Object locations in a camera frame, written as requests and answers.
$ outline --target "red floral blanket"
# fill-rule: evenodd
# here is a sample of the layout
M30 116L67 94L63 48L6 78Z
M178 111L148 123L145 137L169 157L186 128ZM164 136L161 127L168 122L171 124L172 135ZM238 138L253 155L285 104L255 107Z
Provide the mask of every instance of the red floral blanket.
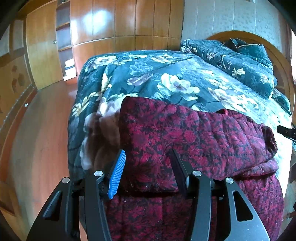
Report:
M174 148L209 178L233 177L276 240L284 199L274 173L272 130L233 110L194 111L162 101L126 97L119 118L126 166L119 194L107 205L113 240L182 240L190 216L169 160ZM215 239L212 203L210 240Z

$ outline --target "quilted blanket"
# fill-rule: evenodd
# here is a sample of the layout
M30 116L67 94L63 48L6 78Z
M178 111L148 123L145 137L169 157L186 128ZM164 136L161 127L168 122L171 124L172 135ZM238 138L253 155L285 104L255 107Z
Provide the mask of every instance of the quilted blanket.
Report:
M264 99L199 56L166 50L99 55L85 63L68 124L72 179L84 178L115 158L120 147L119 111L127 96L159 99L203 112L226 108L264 123L274 131L279 149L276 176L286 191L292 146L276 128L291 126L291 115L276 100Z
M127 158L120 192L107 208L113 241L183 240L191 202L177 193L169 158L172 148L210 178L233 177L270 239L277 239L284 199L274 175L277 146L269 127L233 110L206 113L127 97L119 129ZM215 240L216 212L213 198L209 240Z

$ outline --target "wooden shelf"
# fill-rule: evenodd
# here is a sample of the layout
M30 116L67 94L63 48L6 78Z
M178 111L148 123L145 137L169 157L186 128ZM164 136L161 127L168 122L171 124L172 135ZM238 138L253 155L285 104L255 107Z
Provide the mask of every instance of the wooden shelf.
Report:
M58 31L58 30L61 29L61 28L68 27L68 26L70 27L70 22L65 22L65 23L63 23L63 24L57 26L56 31Z
M62 51L64 51L64 50L66 50L66 49L70 49L70 48L72 48L72 45L68 45L68 46L66 46L66 47L63 47L63 48L59 49L59 52L62 52Z
M66 1L66 2L63 2L63 3L59 4L59 5L57 6L57 9L60 8L61 6L63 6L64 4L70 2L70 1L71 1L71 0L68 0L68 1Z

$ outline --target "wooden door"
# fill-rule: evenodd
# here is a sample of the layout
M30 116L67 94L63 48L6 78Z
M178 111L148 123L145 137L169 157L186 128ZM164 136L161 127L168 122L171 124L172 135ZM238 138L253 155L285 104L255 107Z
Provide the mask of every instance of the wooden door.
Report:
M56 40L57 1L29 13L26 39L29 63L40 90L63 79Z
M0 212L14 233L25 241L29 232L25 225L14 189L0 181Z

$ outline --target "white wallpaper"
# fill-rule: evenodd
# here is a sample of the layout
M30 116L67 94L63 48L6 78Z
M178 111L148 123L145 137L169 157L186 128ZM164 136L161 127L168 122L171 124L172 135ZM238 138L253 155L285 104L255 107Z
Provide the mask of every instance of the white wallpaper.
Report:
M12 49L17 50L24 47L23 28L24 21L16 19L13 24Z
M5 30L2 38L0 39L0 57L9 53L9 29L10 25Z
M285 55L286 22L268 0L185 0L182 40L230 30L257 34Z

